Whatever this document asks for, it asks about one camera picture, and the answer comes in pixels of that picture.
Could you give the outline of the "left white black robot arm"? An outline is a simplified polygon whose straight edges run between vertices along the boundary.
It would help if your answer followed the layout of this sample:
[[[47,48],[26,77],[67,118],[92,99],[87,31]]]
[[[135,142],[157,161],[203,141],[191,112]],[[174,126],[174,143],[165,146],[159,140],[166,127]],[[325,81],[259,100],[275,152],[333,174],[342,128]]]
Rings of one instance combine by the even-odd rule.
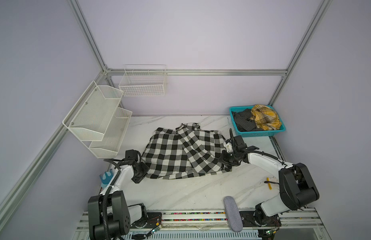
[[[149,168],[137,150],[125,152],[122,160],[105,159],[114,176],[102,192],[88,200],[88,226],[91,240],[112,240],[127,235],[132,226],[142,228],[148,222],[144,204],[128,205],[122,187],[132,181],[139,184]]]

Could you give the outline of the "black white checkered shirt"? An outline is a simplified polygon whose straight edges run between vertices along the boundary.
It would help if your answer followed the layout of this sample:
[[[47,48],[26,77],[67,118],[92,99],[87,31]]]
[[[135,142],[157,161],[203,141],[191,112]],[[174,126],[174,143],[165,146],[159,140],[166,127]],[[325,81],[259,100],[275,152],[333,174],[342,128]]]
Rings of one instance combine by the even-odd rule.
[[[232,167],[219,161],[224,143],[221,132],[203,130],[197,123],[158,128],[142,153],[149,167],[146,177],[177,180],[229,173]]]

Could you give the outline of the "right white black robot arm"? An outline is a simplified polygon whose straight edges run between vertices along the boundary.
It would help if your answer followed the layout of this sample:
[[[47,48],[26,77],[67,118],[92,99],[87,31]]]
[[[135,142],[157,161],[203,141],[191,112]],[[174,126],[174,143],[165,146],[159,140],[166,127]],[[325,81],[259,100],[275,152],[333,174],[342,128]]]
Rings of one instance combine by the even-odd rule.
[[[227,218],[235,217],[247,221],[251,226],[279,226],[277,217],[289,210],[299,210],[319,199],[319,192],[308,170],[302,163],[284,162],[278,157],[260,151],[256,146],[247,146],[241,136],[234,136],[229,130],[230,138],[225,142],[225,149],[219,161],[225,166],[238,167],[241,163],[259,167],[277,179],[278,195],[255,206],[250,215],[242,216],[237,207],[226,210]]]

